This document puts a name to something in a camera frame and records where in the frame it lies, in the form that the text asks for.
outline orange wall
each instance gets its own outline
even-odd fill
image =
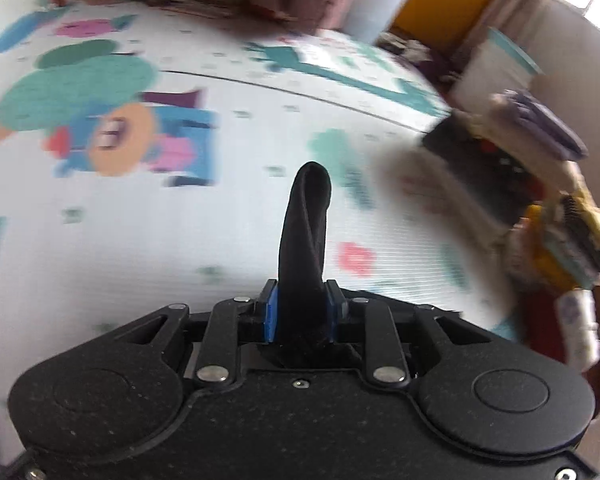
[[[451,54],[489,1],[409,0],[394,26],[442,54]]]

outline floor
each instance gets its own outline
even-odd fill
[[[333,183],[325,278],[511,334],[503,276],[413,152],[447,113],[415,70],[337,33],[46,2],[0,0],[0,463],[28,367],[275,277],[308,160]]]

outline silver screw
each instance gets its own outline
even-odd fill
[[[573,469],[566,467],[555,474],[555,480],[576,480],[578,475]]]
[[[399,383],[405,377],[404,370],[400,370],[395,366],[381,366],[374,370],[374,379],[381,383]]]
[[[25,474],[27,480],[46,480],[46,475],[35,467],[32,467]]]
[[[298,390],[306,390],[310,386],[310,382],[304,379],[298,379],[293,382],[293,386]]]
[[[196,372],[196,375],[201,381],[205,381],[205,383],[221,383],[228,379],[229,370],[223,366],[209,365],[200,368]]]

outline pile of clothes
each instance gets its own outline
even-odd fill
[[[578,166],[588,155],[582,140],[528,92],[505,91],[484,116],[455,110],[423,138],[420,154],[526,295],[532,348],[580,371],[593,366],[600,208]]]

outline white bucket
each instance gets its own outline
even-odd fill
[[[462,72],[451,97],[463,110],[485,114],[489,96],[503,90],[526,90],[541,73],[538,65],[501,32],[491,29]]]
[[[363,43],[373,44],[387,30],[406,0],[353,0],[342,31]]]

